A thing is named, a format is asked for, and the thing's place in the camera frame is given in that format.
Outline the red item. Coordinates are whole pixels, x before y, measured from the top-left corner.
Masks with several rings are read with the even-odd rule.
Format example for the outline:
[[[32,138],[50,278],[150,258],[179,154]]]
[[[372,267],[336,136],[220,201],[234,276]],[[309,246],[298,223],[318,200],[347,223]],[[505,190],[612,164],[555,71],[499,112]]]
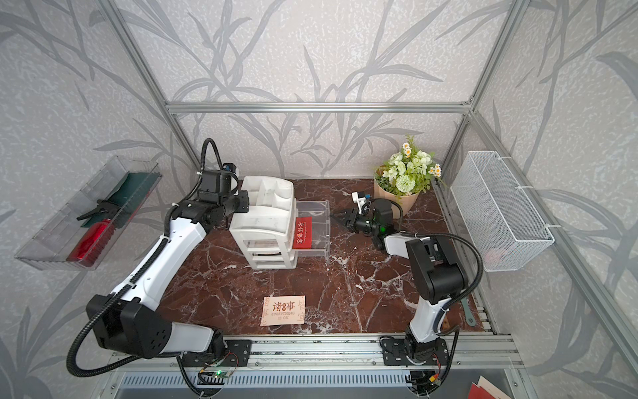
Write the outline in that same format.
[[[297,217],[294,229],[294,249],[312,247],[312,217]]]

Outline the white plastic drawer organizer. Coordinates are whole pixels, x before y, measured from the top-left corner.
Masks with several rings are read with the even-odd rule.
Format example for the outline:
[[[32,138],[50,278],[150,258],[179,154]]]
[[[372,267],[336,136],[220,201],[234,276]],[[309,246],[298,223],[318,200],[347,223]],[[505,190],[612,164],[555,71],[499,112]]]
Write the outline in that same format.
[[[252,269],[295,269],[293,228],[297,200],[291,181],[271,176],[247,176],[242,189],[249,211],[234,214],[229,231]]]

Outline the pink postcard red characters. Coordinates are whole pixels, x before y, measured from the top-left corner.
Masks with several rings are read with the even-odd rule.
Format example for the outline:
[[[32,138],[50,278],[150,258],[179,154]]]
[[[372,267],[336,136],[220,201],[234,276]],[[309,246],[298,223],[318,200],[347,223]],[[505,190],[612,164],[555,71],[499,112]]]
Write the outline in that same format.
[[[304,324],[305,307],[305,296],[265,297],[261,326]]]

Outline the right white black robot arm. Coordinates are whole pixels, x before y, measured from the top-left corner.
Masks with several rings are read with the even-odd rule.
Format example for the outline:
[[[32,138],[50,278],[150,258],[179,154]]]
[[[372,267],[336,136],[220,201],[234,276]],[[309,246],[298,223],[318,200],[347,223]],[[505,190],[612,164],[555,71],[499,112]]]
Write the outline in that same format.
[[[379,337],[386,366],[448,366],[460,327],[443,329],[453,304],[467,298],[483,277],[483,259],[476,247],[450,233],[411,234],[394,224],[394,212],[403,219],[402,207],[390,199],[371,199],[362,192],[353,197],[356,207],[331,214],[331,219],[352,234],[364,234],[375,248],[410,261],[417,293],[417,310],[405,337]]]

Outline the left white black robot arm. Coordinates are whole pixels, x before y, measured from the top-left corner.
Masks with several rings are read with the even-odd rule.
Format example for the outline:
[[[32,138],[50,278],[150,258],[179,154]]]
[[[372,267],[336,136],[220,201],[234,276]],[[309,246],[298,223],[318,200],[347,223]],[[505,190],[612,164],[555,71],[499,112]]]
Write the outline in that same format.
[[[216,168],[200,167],[194,188],[172,204],[164,231],[135,270],[108,295],[96,295],[86,306],[87,324],[66,356],[66,369],[75,377],[95,377],[140,359],[201,353],[211,362],[224,359],[228,346],[216,329],[171,322],[157,309],[169,283],[207,234],[229,228],[233,214],[249,211],[249,195],[239,186],[237,167],[215,158]],[[78,364],[81,344],[90,333],[104,349],[125,358],[93,369]]]

